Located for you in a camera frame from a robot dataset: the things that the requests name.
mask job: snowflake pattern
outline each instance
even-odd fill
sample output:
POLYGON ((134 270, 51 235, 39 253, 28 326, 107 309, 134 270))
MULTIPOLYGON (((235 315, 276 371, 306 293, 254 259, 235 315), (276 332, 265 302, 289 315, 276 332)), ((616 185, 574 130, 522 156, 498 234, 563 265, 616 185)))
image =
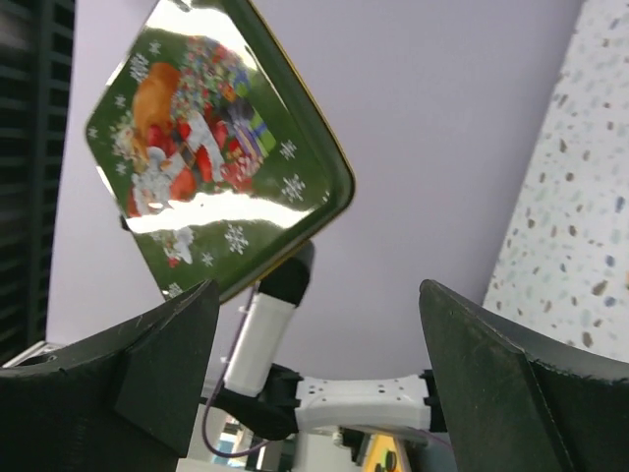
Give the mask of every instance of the snowflake pattern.
POLYGON ((181 295, 182 293, 184 293, 184 291, 181 289, 181 287, 179 286, 179 284, 173 282, 170 285, 168 285, 168 296, 170 298, 175 298, 177 295, 181 295))
POLYGON ((242 226, 228 224, 227 232, 225 233, 225 240, 227 241, 229 250, 232 253, 242 255, 245 252, 245 248, 249 246, 249 241, 245 237, 245 232, 242 226))
POLYGON ((131 110, 127 110, 118 123, 109 127, 112 141, 111 153, 125 160, 131 160, 134 155, 134 117, 131 110))
POLYGON ((127 98, 125 98, 125 95, 116 95, 116 106, 118 108, 124 108, 126 104, 127 98))
POLYGON ((160 48, 161 43, 159 41, 153 41, 151 44, 148 45, 148 52, 150 52, 153 56, 156 56, 161 52, 159 50, 160 48))
POLYGON ((295 158, 296 151, 297 151, 297 147, 293 144, 292 141, 288 140, 280 145, 279 153, 282 154, 282 156, 286 160, 289 160, 289 159, 295 158))
POLYGON ((116 164, 116 172, 118 172, 118 175, 126 175, 127 174, 127 164, 125 162, 118 162, 116 164))
POLYGON ((129 63, 129 75, 138 84, 148 75, 148 59, 137 52, 129 63))
POLYGON ((206 267, 211 267, 214 265, 214 256, 210 253, 203 253, 200 256, 200 261, 206 267))
POLYGON ((306 184, 299 178, 299 175, 295 174, 290 178, 284 177, 283 180, 286 185, 282 189, 282 194, 288 199, 288 201, 290 203, 295 200, 303 202, 304 197, 302 196, 302 193, 306 189, 306 184))

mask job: green surface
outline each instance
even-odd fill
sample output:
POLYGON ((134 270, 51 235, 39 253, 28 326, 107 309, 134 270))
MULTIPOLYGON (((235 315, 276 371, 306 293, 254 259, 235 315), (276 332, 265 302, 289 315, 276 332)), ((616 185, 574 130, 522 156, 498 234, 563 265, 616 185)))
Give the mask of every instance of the green surface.
MULTIPOLYGON (((157 9, 163 8, 164 1, 157 9)), ((219 8, 218 2, 204 3, 219 8)), ((217 88, 219 84, 228 84, 255 110, 249 121, 249 132, 261 130, 260 125, 266 127, 255 139, 263 162, 250 188, 239 190, 227 182, 203 182, 199 170, 193 166, 197 174, 197 193, 209 198, 203 207, 195 203, 176 203, 177 206, 173 204, 175 209, 168 210, 173 218, 191 214, 194 208, 196 217, 219 214, 220 220, 188 224, 190 220, 184 219, 179 224, 184 226, 180 232, 162 229, 135 234, 149 269, 166 296, 175 295, 202 279, 214 278, 219 282, 221 299, 230 298, 317 232, 349 204, 353 194, 351 172, 340 150, 264 25, 248 2, 237 1, 229 7, 236 26, 243 25, 247 29, 247 50, 256 55, 252 55, 254 60, 247 58, 250 67, 245 66, 242 56, 217 52, 211 41, 201 41, 204 46, 198 49, 197 35, 188 37, 165 29, 145 28, 86 125, 92 153, 128 218, 129 201, 133 198, 130 194, 132 176, 143 174, 143 170, 134 166, 139 159, 138 153, 129 147, 130 140, 121 141, 117 137, 121 132, 129 137, 136 128, 131 104, 152 64, 167 63, 182 74, 172 99, 173 121, 178 116, 188 116, 187 110, 182 112, 183 105, 203 113, 208 103, 212 112, 206 118, 211 121, 218 114, 216 110, 229 106, 229 100, 217 88), (251 68, 252 64, 264 67, 264 74, 255 66, 251 68), (236 72, 228 72, 230 65, 236 72), (243 83, 243 74, 248 84, 243 83), (272 87, 267 77, 280 80, 273 81, 272 87), (299 213, 291 215, 294 224, 282 227, 278 218, 286 214, 286 209, 299 213), (272 217, 265 214, 266 211, 277 214, 272 217), (242 236, 242 244, 230 241, 230 234, 242 236), (179 240, 181 246, 191 235, 194 240, 188 246, 190 258, 182 257, 181 253, 173 257, 172 245, 179 240)), ((195 9, 186 15, 203 15, 203 11, 195 9)), ((212 38, 213 27, 211 22, 206 26, 205 34, 209 38, 212 38)), ((230 163, 229 143, 235 140, 235 135, 230 136, 221 149, 227 164, 230 163)), ((135 220, 128 220, 132 229, 138 227, 135 220)))

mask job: black shutter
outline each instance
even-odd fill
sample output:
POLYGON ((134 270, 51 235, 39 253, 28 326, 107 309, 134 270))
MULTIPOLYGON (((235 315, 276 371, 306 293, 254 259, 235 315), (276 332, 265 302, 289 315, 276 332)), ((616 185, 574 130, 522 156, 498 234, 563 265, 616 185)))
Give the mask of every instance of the black shutter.
POLYGON ((45 336, 74 0, 0 0, 0 365, 45 336))

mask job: terrazzo wall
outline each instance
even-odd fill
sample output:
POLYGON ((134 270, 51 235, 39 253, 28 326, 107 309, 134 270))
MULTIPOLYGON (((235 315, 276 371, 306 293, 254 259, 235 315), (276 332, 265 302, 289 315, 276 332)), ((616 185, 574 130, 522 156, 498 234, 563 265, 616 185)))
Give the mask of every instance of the terrazzo wall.
POLYGON ((583 6, 485 307, 629 362, 629 3, 583 6))

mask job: metal tray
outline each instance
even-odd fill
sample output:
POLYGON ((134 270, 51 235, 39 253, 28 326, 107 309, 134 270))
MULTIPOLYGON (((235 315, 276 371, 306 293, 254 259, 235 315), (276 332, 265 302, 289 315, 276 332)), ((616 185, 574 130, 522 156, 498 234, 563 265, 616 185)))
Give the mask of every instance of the metal tray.
POLYGON ((354 195, 351 168, 247 0, 161 0, 86 125, 165 297, 233 297, 354 195))

